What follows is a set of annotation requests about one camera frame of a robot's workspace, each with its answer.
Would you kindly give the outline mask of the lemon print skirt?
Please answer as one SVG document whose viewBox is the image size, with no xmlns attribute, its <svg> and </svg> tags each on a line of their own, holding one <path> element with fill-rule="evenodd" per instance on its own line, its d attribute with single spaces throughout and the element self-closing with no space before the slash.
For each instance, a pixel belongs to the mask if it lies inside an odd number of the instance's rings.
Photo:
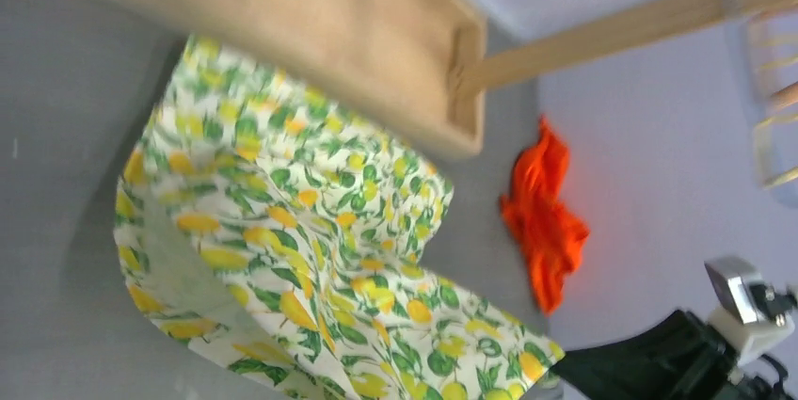
<svg viewBox="0 0 798 400">
<path fill-rule="evenodd" d="M 517 399 L 564 356 L 420 265 L 454 190 L 286 71 L 190 36 L 119 177 L 136 307 L 294 399 Z"/>
</svg>

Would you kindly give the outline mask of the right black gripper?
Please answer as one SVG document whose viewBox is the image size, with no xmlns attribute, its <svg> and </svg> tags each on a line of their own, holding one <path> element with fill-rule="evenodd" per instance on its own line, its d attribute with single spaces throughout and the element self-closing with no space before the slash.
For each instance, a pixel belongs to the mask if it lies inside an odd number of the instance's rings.
<svg viewBox="0 0 798 400">
<path fill-rule="evenodd" d="M 746 399 L 729 379 L 736 356 L 718 331 L 676 310 L 629 339 L 568 350 L 551 370 L 588 399 Z"/>
</svg>

